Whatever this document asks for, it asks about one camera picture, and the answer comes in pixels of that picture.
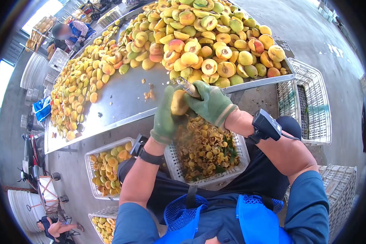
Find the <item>blue apron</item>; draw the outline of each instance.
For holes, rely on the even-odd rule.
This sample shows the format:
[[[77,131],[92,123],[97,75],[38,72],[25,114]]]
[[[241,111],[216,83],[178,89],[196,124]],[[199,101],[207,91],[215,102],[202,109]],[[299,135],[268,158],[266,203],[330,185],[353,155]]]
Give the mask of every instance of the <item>blue apron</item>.
[[[88,39],[88,37],[92,34],[95,33],[96,31],[94,29],[91,28],[91,26],[89,24],[85,24],[88,27],[88,32],[85,35],[85,40]],[[75,35],[76,37],[69,37],[69,40],[71,40],[73,43],[77,42],[77,39],[79,39],[80,35],[82,34],[81,31],[79,31],[76,27],[73,26],[73,22],[71,22],[69,24],[69,27],[72,29],[72,34]]]
[[[166,234],[156,240],[155,244],[181,243],[193,239],[198,231],[199,215],[207,209],[205,198],[196,195],[197,208],[186,209],[186,195],[169,203],[164,211],[164,219],[168,226]],[[264,206],[262,197],[257,195],[239,195],[236,206],[236,218],[246,243],[292,244],[293,241],[285,230],[279,226],[276,215],[283,207],[283,202],[272,199],[273,211]]]

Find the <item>person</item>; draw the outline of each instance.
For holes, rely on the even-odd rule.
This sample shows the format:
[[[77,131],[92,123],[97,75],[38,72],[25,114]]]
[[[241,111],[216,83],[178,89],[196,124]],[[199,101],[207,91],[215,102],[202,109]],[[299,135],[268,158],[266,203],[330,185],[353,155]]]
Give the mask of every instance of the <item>person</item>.
[[[247,138],[254,133],[253,117],[232,104],[216,86],[195,81],[202,100],[184,95],[189,107],[209,123]],[[155,113],[150,138],[144,145],[148,161],[162,156],[175,136],[171,115],[174,89],[166,87]],[[301,139],[301,128],[291,117],[277,122],[283,133]],[[299,140],[282,136],[260,139],[251,162],[219,191],[198,189],[162,176],[159,165],[141,158],[119,166],[122,182],[112,244],[123,243],[327,243],[329,202],[317,163]],[[284,227],[277,212],[291,185]],[[159,237],[149,209],[167,232]]]
[[[37,226],[41,231],[45,232],[46,237],[54,240],[55,242],[65,243],[66,237],[63,234],[64,232],[70,231],[73,228],[78,228],[81,231],[84,231],[84,228],[81,224],[63,224],[60,221],[53,222],[51,218],[47,216],[43,216],[37,222]]]
[[[69,49],[74,51],[80,50],[97,34],[89,24],[78,20],[74,20],[68,25],[55,25],[51,32],[54,38],[65,41]]]

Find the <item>crate of peach halves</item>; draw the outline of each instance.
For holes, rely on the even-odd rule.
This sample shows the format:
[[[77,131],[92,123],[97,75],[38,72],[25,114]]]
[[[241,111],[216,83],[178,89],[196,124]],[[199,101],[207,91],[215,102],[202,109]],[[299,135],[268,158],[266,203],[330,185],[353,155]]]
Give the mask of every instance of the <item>crate of peach halves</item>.
[[[134,139],[126,137],[85,154],[92,194],[97,199],[119,200],[121,185],[117,178],[118,166],[130,159]]]

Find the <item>gloved hand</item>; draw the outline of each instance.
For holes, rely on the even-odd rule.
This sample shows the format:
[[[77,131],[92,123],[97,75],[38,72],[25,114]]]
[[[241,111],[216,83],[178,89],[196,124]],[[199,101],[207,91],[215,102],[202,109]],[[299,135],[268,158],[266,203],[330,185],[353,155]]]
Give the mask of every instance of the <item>gloved hand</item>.
[[[187,105],[206,121],[224,129],[226,117],[238,108],[237,105],[233,104],[217,86],[207,85],[202,81],[194,81],[193,85],[197,88],[202,101],[184,94]]]
[[[155,113],[155,123],[151,130],[151,136],[161,144],[171,144],[178,126],[174,123],[171,114],[171,103],[174,95],[174,88],[167,86],[163,98]]]
[[[81,47],[81,45],[80,45],[80,42],[76,42],[75,44],[74,44],[74,47],[73,47],[73,50],[74,51],[78,51],[78,50],[80,50],[82,47]]]

